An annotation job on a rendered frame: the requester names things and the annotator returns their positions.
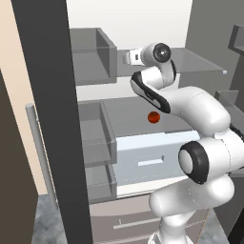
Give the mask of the wide grey glass fridge shelf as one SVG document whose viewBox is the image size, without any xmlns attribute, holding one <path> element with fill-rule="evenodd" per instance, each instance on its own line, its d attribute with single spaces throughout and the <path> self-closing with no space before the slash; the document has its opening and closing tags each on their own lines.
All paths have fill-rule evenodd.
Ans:
<svg viewBox="0 0 244 244">
<path fill-rule="evenodd" d="M 106 99 L 104 104 L 116 137 L 192 130 L 180 117 L 159 111 L 141 97 Z M 160 120 L 157 123 L 148 120 L 150 112 L 159 113 Z"/>
</svg>

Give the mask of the dark grey fridge door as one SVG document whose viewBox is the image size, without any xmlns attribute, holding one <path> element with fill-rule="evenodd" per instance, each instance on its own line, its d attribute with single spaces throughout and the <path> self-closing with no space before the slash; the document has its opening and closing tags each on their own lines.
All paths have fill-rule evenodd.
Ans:
<svg viewBox="0 0 244 244">
<path fill-rule="evenodd" d="M 68 244 L 93 244 L 66 0 L 11 0 Z"/>
</svg>

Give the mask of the grey fridge door with bins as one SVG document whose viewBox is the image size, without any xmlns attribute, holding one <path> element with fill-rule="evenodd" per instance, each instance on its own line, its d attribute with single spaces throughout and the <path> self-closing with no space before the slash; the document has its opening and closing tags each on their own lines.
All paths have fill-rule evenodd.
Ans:
<svg viewBox="0 0 244 244">
<path fill-rule="evenodd" d="M 227 104 L 244 137 L 244 0 L 193 0 L 186 48 L 224 69 L 196 84 Z M 244 244 L 244 169 L 231 174 L 234 198 L 215 209 L 230 244 Z"/>
</svg>

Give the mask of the dark brown cabinet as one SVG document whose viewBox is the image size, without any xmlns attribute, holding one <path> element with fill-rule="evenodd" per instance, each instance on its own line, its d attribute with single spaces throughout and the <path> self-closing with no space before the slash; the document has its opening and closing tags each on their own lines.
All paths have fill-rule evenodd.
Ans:
<svg viewBox="0 0 244 244">
<path fill-rule="evenodd" d="M 0 244 L 31 244 L 37 198 L 0 71 Z"/>
</svg>

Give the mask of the large grey door bin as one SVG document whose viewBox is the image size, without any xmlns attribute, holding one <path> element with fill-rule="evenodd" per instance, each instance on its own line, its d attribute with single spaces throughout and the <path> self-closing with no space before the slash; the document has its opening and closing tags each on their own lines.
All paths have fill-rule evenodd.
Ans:
<svg viewBox="0 0 244 244">
<path fill-rule="evenodd" d="M 77 86 L 117 81 L 117 47 L 101 28 L 70 29 Z"/>
</svg>

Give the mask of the red round fruit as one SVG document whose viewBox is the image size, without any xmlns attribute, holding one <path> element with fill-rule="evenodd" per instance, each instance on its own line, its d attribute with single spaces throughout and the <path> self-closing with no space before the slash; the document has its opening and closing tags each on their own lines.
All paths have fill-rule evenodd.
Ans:
<svg viewBox="0 0 244 244">
<path fill-rule="evenodd" d="M 158 112 L 150 112 L 148 114 L 148 120 L 151 123 L 155 124 L 160 120 L 160 114 Z"/>
</svg>

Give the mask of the white crisper drawer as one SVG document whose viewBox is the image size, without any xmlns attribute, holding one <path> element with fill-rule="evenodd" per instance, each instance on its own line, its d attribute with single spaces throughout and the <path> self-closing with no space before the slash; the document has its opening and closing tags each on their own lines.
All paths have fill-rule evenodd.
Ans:
<svg viewBox="0 0 244 244">
<path fill-rule="evenodd" d="M 113 165 L 117 185 L 184 176 L 178 152 L 185 143 L 198 139 L 196 131 L 118 137 L 117 162 Z"/>
</svg>

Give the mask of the small clear grey door bin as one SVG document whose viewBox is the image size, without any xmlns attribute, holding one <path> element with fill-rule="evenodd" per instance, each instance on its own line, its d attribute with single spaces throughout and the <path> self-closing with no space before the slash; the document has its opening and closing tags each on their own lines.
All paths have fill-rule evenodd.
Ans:
<svg viewBox="0 0 244 244">
<path fill-rule="evenodd" d="M 85 172 L 90 204 L 115 200 L 117 182 L 112 165 L 87 168 Z"/>
</svg>

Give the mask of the grey freezer drawer front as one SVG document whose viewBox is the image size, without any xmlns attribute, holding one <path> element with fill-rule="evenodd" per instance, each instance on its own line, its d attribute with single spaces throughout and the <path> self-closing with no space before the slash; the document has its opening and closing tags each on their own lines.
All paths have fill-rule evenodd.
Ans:
<svg viewBox="0 0 244 244">
<path fill-rule="evenodd" d="M 148 244 L 159 221 L 114 230 L 114 225 L 157 218 L 150 210 L 149 196 L 127 197 L 90 205 L 93 244 Z M 188 221 L 186 234 L 193 244 L 214 244 L 207 230 L 209 210 L 197 211 Z"/>
</svg>

